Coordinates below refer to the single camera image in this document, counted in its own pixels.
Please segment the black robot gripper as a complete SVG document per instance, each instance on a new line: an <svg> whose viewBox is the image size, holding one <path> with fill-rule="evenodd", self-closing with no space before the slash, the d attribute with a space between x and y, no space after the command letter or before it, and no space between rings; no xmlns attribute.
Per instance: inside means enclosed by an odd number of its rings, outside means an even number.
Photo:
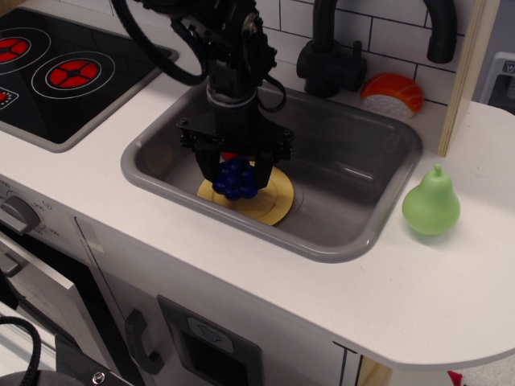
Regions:
<svg viewBox="0 0 515 386"><path fill-rule="evenodd" d="M177 121L181 142L194 147L205 142L215 150L195 149L196 161L204 178L214 183L220 169L220 152L254 156L254 185L267 187L274 162L291 157L293 131L262 115L258 98L247 101L217 101L206 95L202 105Z"/></svg>

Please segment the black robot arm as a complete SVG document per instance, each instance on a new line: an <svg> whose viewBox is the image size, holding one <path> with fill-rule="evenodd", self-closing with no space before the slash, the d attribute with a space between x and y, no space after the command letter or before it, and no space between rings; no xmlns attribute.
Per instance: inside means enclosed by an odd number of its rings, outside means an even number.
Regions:
<svg viewBox="0 0 515 386"><path fill-rule="evenodd" d="M181 144L192 149L203 176L215 182L220 155L233 153L254 160L253 184L267 186L275 163L290 159L294 134L262 116L280 111L285 101L265 105L258 88L268 82L285 88L270 75L276 51L268 44L254 1L143 1L142 7L170 20L171 29L192 50L199 74L182 69L149 40L127 2L114 1L115 12L130 38L169 77L195 86L205 83L211 109L178 123Z"/></svg>

